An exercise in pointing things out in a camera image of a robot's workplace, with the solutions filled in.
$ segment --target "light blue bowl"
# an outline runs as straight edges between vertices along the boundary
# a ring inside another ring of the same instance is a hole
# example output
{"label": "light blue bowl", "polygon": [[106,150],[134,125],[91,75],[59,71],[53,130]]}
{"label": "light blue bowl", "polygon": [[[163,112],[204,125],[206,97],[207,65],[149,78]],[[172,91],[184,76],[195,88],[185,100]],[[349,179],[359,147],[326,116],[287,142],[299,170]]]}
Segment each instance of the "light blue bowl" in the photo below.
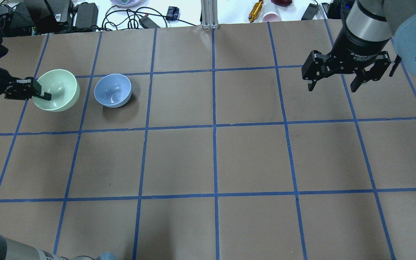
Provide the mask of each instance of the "light blue bowl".
{"label": "light blue bowl", "polygon": [[107,75],[97,82],[94,97],[106,107],[121,107],[131,98],[131,81],[125,75]]}

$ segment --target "plastic bowl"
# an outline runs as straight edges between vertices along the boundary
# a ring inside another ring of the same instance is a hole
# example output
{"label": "plastic bowl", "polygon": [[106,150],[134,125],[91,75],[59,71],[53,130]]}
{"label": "plastic bowl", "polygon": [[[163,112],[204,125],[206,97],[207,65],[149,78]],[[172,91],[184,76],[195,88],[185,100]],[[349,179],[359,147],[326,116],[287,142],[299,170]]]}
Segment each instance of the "plastic bowl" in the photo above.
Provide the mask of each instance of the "plastic bowl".
{"label": "plastic bowl", "polygon": [[78,100],[78,82],[75,76],[65,69],[46,72],[38,79],[38,83],[42,92],[52,95],[50,101],[33,97],[35,105],[43,110],[61,112],[73,107]]}
{"label": "plastic bowl", "polygon": [[107,75],[97,82],[94,97],[106,107],[121,107],[131,98],[131,81],[125,75]]}
{"label": "plastic bowl", "polygon": [[122,4],[120,4],[120,0],[110,0],[110,2],[112,2],[112,4],[117,5],[119,7],[132,7],[133,5],[137,5],[141,1],[142,0],[131,0],[126,5],[122,5]]}

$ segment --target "metal bracket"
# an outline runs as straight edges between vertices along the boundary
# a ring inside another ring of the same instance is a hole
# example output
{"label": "metal bracket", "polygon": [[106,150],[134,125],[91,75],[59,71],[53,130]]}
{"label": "metal bracket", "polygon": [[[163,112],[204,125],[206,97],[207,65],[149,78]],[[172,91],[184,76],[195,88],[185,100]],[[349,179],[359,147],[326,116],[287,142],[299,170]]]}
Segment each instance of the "metal bracket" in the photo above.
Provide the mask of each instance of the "metal bracket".
{"label": "metal bracket", "polygon": [[201,0],[201,26],[204,29],[217,29],[218,0]]}

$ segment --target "power adapter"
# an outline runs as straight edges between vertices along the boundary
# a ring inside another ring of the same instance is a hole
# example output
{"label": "power adapter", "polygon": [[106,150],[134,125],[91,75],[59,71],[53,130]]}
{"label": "power adapter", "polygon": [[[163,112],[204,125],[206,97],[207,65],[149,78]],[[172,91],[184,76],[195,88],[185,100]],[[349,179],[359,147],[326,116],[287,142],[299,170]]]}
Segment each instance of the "power adapter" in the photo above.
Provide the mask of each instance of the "power adapter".
{"label": "power adapter", "polygon": [[95,3],[79,4],[75,8],[78,9],[76,13],[75,26],[79,28],[90,28],[97,25],[98,8]]}
{"label": "power adapter", "polygon": [[144,16],[139,19],[139,23],[142,25],[144,29],[153,29],[153,28],[160,28],[152,19],[148,16]]}

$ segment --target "yellow tool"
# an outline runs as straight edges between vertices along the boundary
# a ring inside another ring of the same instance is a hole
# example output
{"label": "yellow tool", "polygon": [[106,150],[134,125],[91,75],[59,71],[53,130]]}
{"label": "yellow tool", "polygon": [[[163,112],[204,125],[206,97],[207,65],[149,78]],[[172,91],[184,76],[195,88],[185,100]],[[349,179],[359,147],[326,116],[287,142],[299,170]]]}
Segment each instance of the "yellow tool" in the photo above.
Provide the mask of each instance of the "yellow tool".
{"label": "yellow tool", "polygon": [[258,17],[261,8],[263,8],[263,0],[259,0],[253,6],[253,9],[250,12],[250,16],[248,16],[248,20],[250,21],[250,23],[252,23],[256,19],[256,17]]}

